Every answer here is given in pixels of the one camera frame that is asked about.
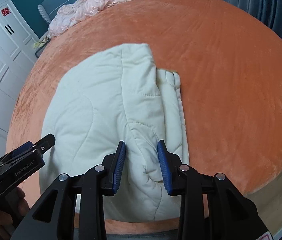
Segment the white wardrobe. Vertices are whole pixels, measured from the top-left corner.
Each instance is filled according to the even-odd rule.
[[[12,1],[0,0],[0,157],[18,95],[37,60],[38,40]]]

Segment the red object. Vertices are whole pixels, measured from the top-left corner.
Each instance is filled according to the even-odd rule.
[[[7,16],[8,14],[11,13],[8,7],[2,9],[1,12],[3,16]]]

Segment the white quilted garment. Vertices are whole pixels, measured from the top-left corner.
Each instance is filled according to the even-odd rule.
[[[163,139],[169,152],[189,164],[180,77],[157,69],[147,44],[115,46],[69,70],[47,110],[42,136],[48,133],[56,144],[44,154],[41,192],[61,173],[76,176],[100,164],[123,140],[121,185],[114,197],[104,197],[105,218],[147,222],[179,216],[180,196],[164,189],[156,146]]]

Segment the metal screw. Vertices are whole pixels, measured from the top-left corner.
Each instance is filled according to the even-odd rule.
[[[217,177],[217,179],[219,179],[219,180],[225,180],[225,175],[224,175],[223,173],[218,173],[218,174],[216,175],[216,177]]]
[[[104,166],[103,165],[98,165],[94,168],[97,172],[103,171],[104,170]]]
[[[67,178],[68,178],[68,175],[66,174],[59,175],[59,181],[65,181]]]
[[[188,165],[185,165],[185,164],[180,165],[181,171],[188,171],[188,169],[189,169]]]

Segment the human hand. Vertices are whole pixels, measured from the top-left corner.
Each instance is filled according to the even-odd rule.
[[[24,199],[25,193],[19,187],[17,187],[17,193],[20,198],[18,204],[19,213],[21,216],[25,216],[29,211],[29,205],[27,201]],[[4,240],[10,239],[10,236],[5,231],[3,226],[12,225],[12,223],[13,223],[12,217],[6,212],[0,210],[0,235],[3,237]]]

